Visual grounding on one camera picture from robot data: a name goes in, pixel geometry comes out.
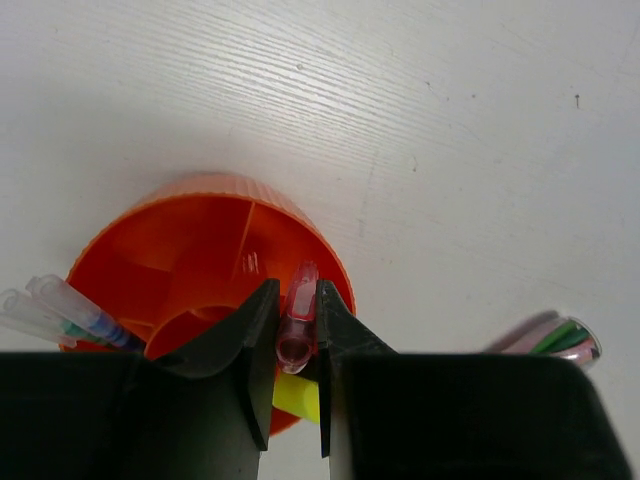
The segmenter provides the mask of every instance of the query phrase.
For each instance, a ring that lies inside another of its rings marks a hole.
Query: pink marker
[[[315,348],[318,267],[305,261],[293,275],[276,338],[278,366],[284,373],[300,372]]]

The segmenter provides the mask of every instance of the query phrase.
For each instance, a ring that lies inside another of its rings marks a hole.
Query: white table
[[[317,223],[400,350],[583,319],[640,458],[639,2],[8,0],[0,19],[3,288],[65,274],[167,181],[247,174]],[[306,425],[261,478],[327,472]]]

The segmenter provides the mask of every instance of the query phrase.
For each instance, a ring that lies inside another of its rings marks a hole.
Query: orange container
[[[288,198],[249,178],[199,175],[160,188],[112,222],[68,280],[145,340],[155,359],[235,311],[266,278],[280,280],[283,300],[307,259],[353,311],[340,260]],[[74,350],[99,349],[80,342]],[[298,420],[274,408],[271,434]]]

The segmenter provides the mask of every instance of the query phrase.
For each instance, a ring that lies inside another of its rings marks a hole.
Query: orange cup
[[[68,281],[155,359],[235,311],[266,278],[280,280],[284,300],[303,260],[315,261],[354,311],[340,260],[287,197],[250,178],[199,175],[160,188],[102,230]],[[80,342],[73,350],[100,349]],[[298,420],[274,408],[271,434]]]

